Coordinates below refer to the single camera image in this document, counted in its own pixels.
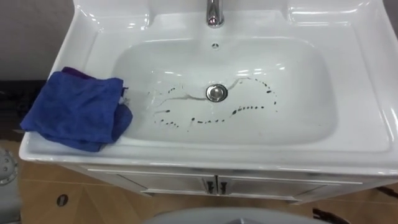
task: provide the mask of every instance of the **gray object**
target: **gray object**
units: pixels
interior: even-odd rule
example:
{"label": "gray object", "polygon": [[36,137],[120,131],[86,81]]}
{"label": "gray object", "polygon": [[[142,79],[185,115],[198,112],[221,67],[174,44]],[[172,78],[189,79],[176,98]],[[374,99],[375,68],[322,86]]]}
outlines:
{"label": "gray object", "polygon": [[0,147],[0,224],[19,223],[21,199],[17,184],[18,162]]}
{"label": "gray object", "polygon": [[196,208],[170,212],[144,224],[325,224],[307,217],[259,208]]}

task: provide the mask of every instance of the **cabinet handle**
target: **cabinet handle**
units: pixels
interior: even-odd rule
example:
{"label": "cabinet handle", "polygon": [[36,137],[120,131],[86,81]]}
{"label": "cabinet handle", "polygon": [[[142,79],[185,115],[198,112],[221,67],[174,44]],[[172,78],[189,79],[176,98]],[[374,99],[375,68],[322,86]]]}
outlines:
{"label": "cabinet handle", "polygon": [[213,181],[207,182],[207,189],[209,190],[209,194],[213,194],[213,189],[214,189]]}
{"label": "cabinet handle", "polygon": [[221,183],[221,194],[222,195],[226,194],[226,184],[227,184],[227,182],[222,182]]}

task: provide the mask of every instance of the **purple cloth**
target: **purple cloth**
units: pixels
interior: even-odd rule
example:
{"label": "purple cloth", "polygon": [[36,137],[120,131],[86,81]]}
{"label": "purple cloth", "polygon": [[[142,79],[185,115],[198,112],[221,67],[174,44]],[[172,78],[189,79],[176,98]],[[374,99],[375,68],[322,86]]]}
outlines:
{"label": "purple cloth", "polygon": [[98,152],[103,144],[114,143],[132,120],[130,109],[119,105],[123,81],[97,80],[68,67],[63,71],[49,78],[21,127],[50,141]]}

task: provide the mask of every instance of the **wall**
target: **wall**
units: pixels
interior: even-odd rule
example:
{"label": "wall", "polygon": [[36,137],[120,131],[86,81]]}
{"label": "wall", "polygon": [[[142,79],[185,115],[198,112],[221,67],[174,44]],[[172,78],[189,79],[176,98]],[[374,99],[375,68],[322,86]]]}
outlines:
{"label": "wall", "polygon": [[72,16],[72,0],[1,0],[0,80],[46,79]]}

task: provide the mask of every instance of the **cabinet door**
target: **cabinet door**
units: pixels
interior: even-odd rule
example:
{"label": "cabinet door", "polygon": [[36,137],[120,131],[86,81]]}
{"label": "cabinet door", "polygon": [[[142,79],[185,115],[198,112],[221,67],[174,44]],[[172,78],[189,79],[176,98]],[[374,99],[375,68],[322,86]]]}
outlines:
{"label": "cabinet door", "polygon": [[217,194],[216,179],[213,175],[185,175],[158,173],[118,173],[144,188],[145,193],[169,194]]}
{"label": "cabinet door", "polygon": [[233,197],[296,200],[299,195],[328,186],[339,186],[339,184],[287,179],[218,177],[218,193]]}

